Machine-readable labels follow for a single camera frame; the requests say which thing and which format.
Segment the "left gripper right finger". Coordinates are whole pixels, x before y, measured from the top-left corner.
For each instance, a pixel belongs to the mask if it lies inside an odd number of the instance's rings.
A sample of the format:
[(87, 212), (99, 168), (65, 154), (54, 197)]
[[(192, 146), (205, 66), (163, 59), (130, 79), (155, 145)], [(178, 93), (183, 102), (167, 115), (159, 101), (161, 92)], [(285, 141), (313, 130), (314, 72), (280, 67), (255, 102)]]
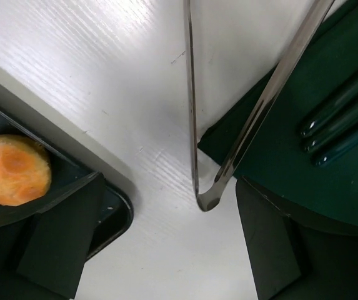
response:
[(259, 299), (358, 299), (358, 226), (246, 178), (236, 198)]

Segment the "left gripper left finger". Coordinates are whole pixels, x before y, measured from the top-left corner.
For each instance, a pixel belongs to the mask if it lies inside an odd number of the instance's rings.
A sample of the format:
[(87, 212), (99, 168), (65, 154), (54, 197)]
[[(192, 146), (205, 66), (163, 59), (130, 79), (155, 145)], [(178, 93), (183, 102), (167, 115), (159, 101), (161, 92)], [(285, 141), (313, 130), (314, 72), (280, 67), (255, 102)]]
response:
[(94, 172), (0, 210), (0, 299), (75, 297), (104, 191)]

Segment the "metal tongs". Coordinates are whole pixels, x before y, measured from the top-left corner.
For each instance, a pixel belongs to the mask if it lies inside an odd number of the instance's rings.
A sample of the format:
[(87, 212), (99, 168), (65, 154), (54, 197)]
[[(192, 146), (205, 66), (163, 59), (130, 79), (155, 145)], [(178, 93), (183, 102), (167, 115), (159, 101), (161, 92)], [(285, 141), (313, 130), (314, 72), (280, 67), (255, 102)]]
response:
[(197, 205), (201, 211), (208, 212), (219, 204), (227, 183), (240, 165), (242, 158), (254, 140), (262, 123), (314, 37), (317, 29), (326, 18), (333, 3), (334, 2), (330, 0), (318, 0), (311, 4), (304, 20), (301, 22), (291, 43), (284, 51), (272, 76), (236, 138), (235, 143), (218, 170), (212, 186), (206, 192), (201, 193), (199, 192), (199, 168), (197, 159), (196, 81), (191, 2), (184, 1), (191, 176)]

